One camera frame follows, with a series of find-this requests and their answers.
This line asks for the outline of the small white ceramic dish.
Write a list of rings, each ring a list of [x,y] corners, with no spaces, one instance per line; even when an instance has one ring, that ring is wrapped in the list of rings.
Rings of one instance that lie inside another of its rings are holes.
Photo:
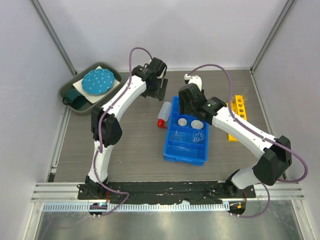
[[[201,130],[204,127],[203,122],[200,120],[193,120],[190,125],[193,129],[196,130]]]

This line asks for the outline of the small translucent plastic cup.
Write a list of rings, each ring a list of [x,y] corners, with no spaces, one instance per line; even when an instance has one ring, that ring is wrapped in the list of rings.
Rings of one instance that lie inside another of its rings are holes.
[[[179,118],[177,123],[179,126],[184,127],[187,125],[187,120],[185,118]]]

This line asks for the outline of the white squeeze bottle red cap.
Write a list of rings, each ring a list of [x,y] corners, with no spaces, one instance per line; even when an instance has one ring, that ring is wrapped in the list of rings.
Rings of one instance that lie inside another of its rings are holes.
[[[165,126],[165,123],[169,120],[171,114],[172,103],[169,101],[165,101],[159,111],[157,116],[157,126],[159,128],[167,129],[168,127]]]

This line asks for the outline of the clear glass beaker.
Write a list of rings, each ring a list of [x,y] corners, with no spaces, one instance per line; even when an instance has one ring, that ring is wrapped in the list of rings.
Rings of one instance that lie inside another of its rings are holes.
[[[200,130],[200,129],[197,129],[197,130],[195,130],[195,131],[192,133],[192,142],[193,142],[194,144],[200,143],[200,142],[203,141],[205,138],[206,138],[205,133],[204,133],[202,130]]]

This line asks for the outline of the blue divided plastic bin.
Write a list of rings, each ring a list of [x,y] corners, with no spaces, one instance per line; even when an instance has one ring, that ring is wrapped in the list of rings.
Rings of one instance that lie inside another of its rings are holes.
[[[186,126],[179,126],[178,120],[184,118],[187,120]],[[209,150],[209,127],[210,125],[203,122],[201,129],[205,133],[205,139],[200,143],[193,143],[192,136],[196,130],[191,127],[191,122],[197,120],[192,115],[180,114],[179,97],[174,96],[171,102],[170,117],[167,124],[167,134],[164,143],[163,155],[166,161],[188,163],[191,165],[202,166],[208,159]],[[174,131],[183,134],[182,142],[169,140]]]

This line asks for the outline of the yellow test tube rack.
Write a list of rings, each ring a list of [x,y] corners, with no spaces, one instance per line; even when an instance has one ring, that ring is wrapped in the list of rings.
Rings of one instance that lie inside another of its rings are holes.
[[[243,120],[247,120],[247,113],[245,103],[243,102],[242,95],[235,95],[235,103],[231,104],[231,109],[239,115]]]

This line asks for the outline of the thin clear test tube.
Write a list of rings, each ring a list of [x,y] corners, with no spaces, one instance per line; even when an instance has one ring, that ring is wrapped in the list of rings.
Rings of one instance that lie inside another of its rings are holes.
[[[242,91],[242,98],[244,103],[248,100],[248,92],[249,92],[249,87],[245,87]]]

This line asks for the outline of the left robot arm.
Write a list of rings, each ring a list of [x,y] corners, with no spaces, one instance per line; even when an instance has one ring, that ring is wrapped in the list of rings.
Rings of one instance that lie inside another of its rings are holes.
[[[162,101],[168,80],[165,78],[167,65],[154,57],[150,63],[133,68],[126,83],[102,107],[91,112],[91,131],[94,139],[92,165],[79,193],[89,198],[102,199],[106,193],[108,166],[115,144],[123,131],[120,120],[136,98],[151,97]]]

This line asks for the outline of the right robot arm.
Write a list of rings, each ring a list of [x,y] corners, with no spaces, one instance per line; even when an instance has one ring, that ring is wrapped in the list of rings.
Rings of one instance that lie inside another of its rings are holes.
[[[181,114],[192,115],[232,135],[258,159],[255,165],[237,170],[227,178],[225,190],[230,197],[238,197],[246,187],[254,184],[274,185],[292,164],[291,154],[283,149],[291,146],[285,136],[273,137],[274,142],[268,142],[269,134],[229,110],[219,98],[207,99],[194,83],[183,86],[178,97]]]

